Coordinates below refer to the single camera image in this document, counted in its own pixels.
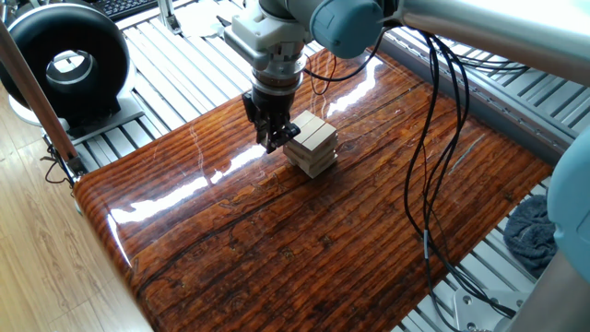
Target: wooden block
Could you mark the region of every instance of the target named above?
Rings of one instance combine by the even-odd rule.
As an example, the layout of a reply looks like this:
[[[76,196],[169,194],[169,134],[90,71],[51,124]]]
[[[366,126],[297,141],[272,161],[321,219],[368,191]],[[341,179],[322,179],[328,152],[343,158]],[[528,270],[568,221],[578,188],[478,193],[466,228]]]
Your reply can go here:
[[[283,152],[291,164],[299,166],[299,168],[301,168],[311,178],[316,177],[323,170],[327,169],[328,166],[336,161],[337,156],[334,150],[329,150],[323,156],[321,156],[318,161],[314,163],[308,163],[305,160],[301,160],[299,157],[293,154],[293,151],[289,150],[288,148],[283,149]]]
[[[299,129],[302,129],[314,117],[315,117],[315,115],[313,115],[313,113],[311,113],[309,111],[304,111],[300,116],[297,117],[297,119],[293,120],[293,123],[295,125],[297,125],[299,127]]]
[[[330,140],[325,141],[324,144],[319,146],[313,153],[306,151],[304,148],[301,148],[297,144],[286,144],[283,146],[283,149],[287,148],[290,152],[294,153],[297,157],[302,160],[305,160],[309,163],[317,162],[320,158],[324,156],[327,151],[332,151],[338,144],[337,136],[332,137]]]
[[[300,125],[301,133],[283,147],[283,153],[314,178],[336,161],[336,129],[307,111],[293,123]]]
[[[324,123],[318,130],[303,142],[303,146],[310,151],[316,151],[320,146],[325,146],[330,138],[336,136],[336,129],[331,125]]]
[[[310,120],[303,128],[301,128],[301,133],[295,136],[291,141],[297,142],[303,146],[303,143],[324,124],[324,120],[314,116],[312,120]]]

